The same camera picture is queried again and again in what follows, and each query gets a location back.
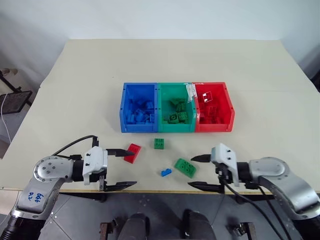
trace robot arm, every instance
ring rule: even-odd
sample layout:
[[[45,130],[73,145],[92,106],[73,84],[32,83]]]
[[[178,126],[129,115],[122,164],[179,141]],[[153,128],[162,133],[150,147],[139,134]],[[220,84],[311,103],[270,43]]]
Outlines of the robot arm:
[[[105,178],[109,155],[124,157],[133,153],[94,146],[85,153],[84,160],[80,155],[70,158],[52,155],[37,162],[32,179],[13,207],[0,240],[37,240],[63,183],[84,181],[89,185],[99,181],[99,190],[105,192],[122,190],[137,183],[126,181],[108,186]]]
[[[249,189],[254,189],[254,185],[265,187],[272,192],[304,240],[320,236],[320,199],[306,181],[290,171],[284,161],[264,157],[249,163],[237,162],[236,154],[222,143],[214,147],[211,154],[196,156],[191,160],[215,164],[221,183],[190,182],[191,186],[219,193],[224,193],[225,181],[234,183],[236,187],[239,182],[245,183]]]

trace white wall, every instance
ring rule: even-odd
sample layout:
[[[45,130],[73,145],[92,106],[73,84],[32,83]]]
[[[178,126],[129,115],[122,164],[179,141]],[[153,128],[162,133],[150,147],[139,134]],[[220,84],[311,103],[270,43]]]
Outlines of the white wall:
[[[319,0],[0,0],[0,67],[38,87],[67,39],[281,39],[312,77],[319,13]]]

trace table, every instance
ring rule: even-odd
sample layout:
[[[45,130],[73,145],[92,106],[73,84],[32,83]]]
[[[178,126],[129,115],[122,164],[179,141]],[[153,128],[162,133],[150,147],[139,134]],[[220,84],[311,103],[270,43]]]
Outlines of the table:
[[[121,133],[119,107],[124,82],[226,82],[235,109],[232,132]],[[83,39],[69,40],[0,161],[0,185],[21,190],[41,158],[86,135],[100,146],[142,146],[134,164],[108,161],[108,184],[138,181],[127,191],[198,193],[187,182],[217,184],[210,163],[195,163],[189,179],[179,158],[211,152],[224,143],[238,161],[267,156],[286,161],[292,171],[320,191],[320,98],[280,41]],[[165,150],[153,149],[154,138]],[[64,154],[83,154],[91,141]],[[65,183],[62,192],[96,192],[98,185]],[[251,193],[243,186],[240,192]]]

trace blue bin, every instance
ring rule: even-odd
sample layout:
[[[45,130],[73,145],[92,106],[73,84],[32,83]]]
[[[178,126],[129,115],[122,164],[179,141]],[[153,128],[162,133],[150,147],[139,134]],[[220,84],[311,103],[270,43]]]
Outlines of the blue bin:
[[[124,83],[120,106],[123,133],[158,132],[158,84]]]

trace plastic storage bin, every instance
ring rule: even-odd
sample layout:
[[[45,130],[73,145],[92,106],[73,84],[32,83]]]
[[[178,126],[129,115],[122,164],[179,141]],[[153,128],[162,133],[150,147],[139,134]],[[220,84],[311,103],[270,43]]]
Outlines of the plastic storage bin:
[[[231,132],[235,110],[224,82],[194,82],[196,132]]]
[[[123,133],[158,132],[157,83],[124,83],[120,106]]]
[[[188,102],[188,83],[158,83],[158,131],[194,132],[196,105]]]

